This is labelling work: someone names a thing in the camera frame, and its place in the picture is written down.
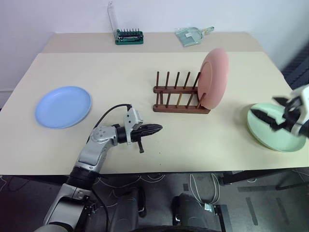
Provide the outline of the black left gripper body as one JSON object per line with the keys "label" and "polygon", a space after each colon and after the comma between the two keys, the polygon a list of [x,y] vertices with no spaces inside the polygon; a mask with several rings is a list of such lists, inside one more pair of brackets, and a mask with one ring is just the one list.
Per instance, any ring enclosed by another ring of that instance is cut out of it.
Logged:
{"label": "black left gripper body", "polygon": [[144,137],[144,136],[147,136],[147,129],[148,129],[148,126],[143,125],[143,126],[140,126],[137,130],[133,130],[131,132],[131,141],[133,143],[134,142],[138,143],[140,153],[144,152],[144,149],[143,149],[143,146],[142,146],[142,143],[141,143],[141,138]]}

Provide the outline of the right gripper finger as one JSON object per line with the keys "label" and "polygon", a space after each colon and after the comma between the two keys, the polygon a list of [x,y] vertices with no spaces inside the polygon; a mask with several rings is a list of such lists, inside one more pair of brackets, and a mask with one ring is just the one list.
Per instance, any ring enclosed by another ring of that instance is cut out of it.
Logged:
{"label": "right gripper finger", "polygon": [[250,111],[261,121],[267,123],[270,126],[277,125],[276,119],[269,116],[267,113],[259,109],[250,109]]}
{"label": "right gripper finger", "polygon": [[272,99],[282,106],[286,106],[289,100],[288,98],[285,97],[272,97]]}

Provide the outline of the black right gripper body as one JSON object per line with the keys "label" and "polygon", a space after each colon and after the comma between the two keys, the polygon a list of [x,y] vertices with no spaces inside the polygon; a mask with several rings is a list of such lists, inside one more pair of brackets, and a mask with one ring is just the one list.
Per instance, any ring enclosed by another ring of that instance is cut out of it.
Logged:
{"label": "black right gripper body", "polygon": [[291,108],[274,106],[273,113],[271,114],[271,123],[270,126],[274,131],[284,129],[288,132],[291,132],[292,127],[294,126],[294,112]]}

